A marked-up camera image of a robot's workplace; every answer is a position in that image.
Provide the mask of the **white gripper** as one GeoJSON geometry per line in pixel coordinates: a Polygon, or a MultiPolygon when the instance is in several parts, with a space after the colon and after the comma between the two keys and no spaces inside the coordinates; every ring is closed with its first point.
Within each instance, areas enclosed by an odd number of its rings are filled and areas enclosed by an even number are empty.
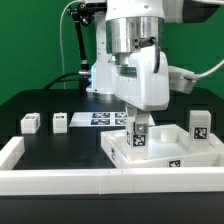
{"type": "Polygon", "coordinates": [[[148,133],[150,117],[149,113],[137,114],[137,108],[158,111],[165,110],[169,104],[168,63],[163,52],[157,73],[155,65],[156,48],[151,46],[130,54],[126,66],[116,67],[115,95],[131,104],[125,107],[126,123],[130,126],[135,121],[137,135],[148,133]]]}

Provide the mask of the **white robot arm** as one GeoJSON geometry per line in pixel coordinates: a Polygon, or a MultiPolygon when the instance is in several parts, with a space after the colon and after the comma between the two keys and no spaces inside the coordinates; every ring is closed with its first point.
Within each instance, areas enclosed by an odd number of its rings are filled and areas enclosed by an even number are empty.
{"type": "Polygon", "coordinates": [[[127,103],[128,125],[148,133],[149,113],[164,110],[172,90],[189,93],[204,73],[172,67],[161,49],[166,23],[203,23],[224,0],[86,0],[96,15],[97,59],[87,92],[127,103]]]}

